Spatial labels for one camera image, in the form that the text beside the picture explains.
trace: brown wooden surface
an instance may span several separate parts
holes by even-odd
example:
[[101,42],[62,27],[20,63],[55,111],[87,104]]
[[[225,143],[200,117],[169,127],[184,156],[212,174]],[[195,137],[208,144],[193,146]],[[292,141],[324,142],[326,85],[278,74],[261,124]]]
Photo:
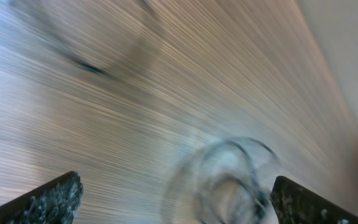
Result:
[[358,128],[297,2],[151,3],[161,35],[136,1],[45,5],[82,56],[118,64],[117,81],[69,64],[0,1],[0,204],[77,170],[75,223],[158,223],[182,158],[252,136],[277,174],[353,210]]

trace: floor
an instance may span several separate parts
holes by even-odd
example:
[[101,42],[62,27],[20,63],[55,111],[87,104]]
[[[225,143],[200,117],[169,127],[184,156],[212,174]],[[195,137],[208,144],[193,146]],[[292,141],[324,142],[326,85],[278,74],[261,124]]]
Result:
[[278,154],[275,175],[353,211],[358,127],[298,3],[150,3],[152,26],[135,0],[45,5],[109,78],[73,66],[0,1],[0,204],[77,170],[75,223],[160,223],[183,158],[250,136]]

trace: wooden floor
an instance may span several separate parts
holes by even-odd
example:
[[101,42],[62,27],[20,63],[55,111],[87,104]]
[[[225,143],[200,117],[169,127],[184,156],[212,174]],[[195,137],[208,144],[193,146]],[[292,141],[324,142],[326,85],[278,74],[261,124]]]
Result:
[[0,1],[0,204],[77,170],[85,194],[75,223],[160,223],[184,157],[251,136],[282,160],[275,175],[353,210],[357,124],[298,3],[151,4],[158,32],[135,0],[45,5],[112,79],[73,66]]

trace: black cable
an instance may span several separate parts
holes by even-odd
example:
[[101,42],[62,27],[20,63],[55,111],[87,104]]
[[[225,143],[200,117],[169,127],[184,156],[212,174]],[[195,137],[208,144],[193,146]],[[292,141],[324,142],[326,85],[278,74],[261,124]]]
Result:
[[[186,173],[197,172],[196,173],[196,191],[194,194],[195,204],[199,206],[199,209],[195,209],[195,217],[200,221],[200,223],[260,223],[264,216],[265,210],[269,205],[269,195],[262,189],[259,184],[259,179],[257,176],[257,171],[253,165],[252,159],[250,158],[249,153],[239,142],[250,142],[258,146],[262,146],[270,155],[271,160],[268,161],[269,164],[279,165],[277,155],[269,148],[266,144],[262,143],[259,140],[252,138],[232,138],[226,141],[215,144],[211,147],[206,148],[203,152],[200,152],[195,158],[192,158],[191,161],[188,161],[184,164],[179,173],[173,178],[170,186],[165,193],[165,197],[161,204],[161,217],[163,223],[172,223],[172,213],[175,209],[175,197],[172,197],[175,190],[182,190],[185,188],[183,186]],[[246,164],[246,173],[247,177],[238,177],[234,174],[221,174],[215,178],[208,178],[206,181],[200,181],[200,176],[205,176],[205,172],[211,172],[211,169],[206,167],[206,163],[218,152],[227,149],[228,146],[233,147],[234,149],[241,152],[244,162]],[[220,188],[223,184],[234,183],[243,189],[248,196],[251,198],[252,205],[250,208],[244,208],[244,203],[238,201],[233,207],[229,209],[228,217],[230,219],[225,222],[222,214],[217,212],[216,205],[213,200],[213,194],[215,191]],[[244,215],[250,213],[251,217],[249,220],[244,220]]]
[[[18,1],[25,0],[10,0],[8,3],[13,8],[18,9],[18,7],[16,6]],[[144,9],[144,12],[148,14],[153,20],[158,21],[158,17],[149,1],[138,1]],[[88,63],[72,49],[70,44],[57,32],[57,28],[51,22],[48,14],[45,12],[41,0],[30,0],[27,2],[22,2],[22,4],[25,4],[25,6],[29,8],[29,10],[27,12],[17,10],[18,16],[27,24],[30,23],[29,20],[33,20],[33,22],[38,23],[40,26],[38,26],[38,30],[36,30],[37,36],[40,37],[42,40],[46,41],[55,51],[57,51],[59,54],[61,54],[83,70],[98,75],[106,75],[110,77],[115,76],[115,74],[111,74],[105,68],[99,68]],[[147,21],[147,19],[144,19],[144,26],[147,27],[149,24],[150,22]]]

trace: wood grain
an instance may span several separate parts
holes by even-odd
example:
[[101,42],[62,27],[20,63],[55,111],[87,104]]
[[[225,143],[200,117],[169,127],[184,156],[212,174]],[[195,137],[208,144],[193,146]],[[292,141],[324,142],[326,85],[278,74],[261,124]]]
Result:
[[358,127],[297,2],[151,3],[160,35],[136,1],[45,5],[113,80],[70,64],[0,2],[0,204],[77,170],[75,223],[159,223],[184,157],[251,136],[278,154],[277,174],[352,211]]

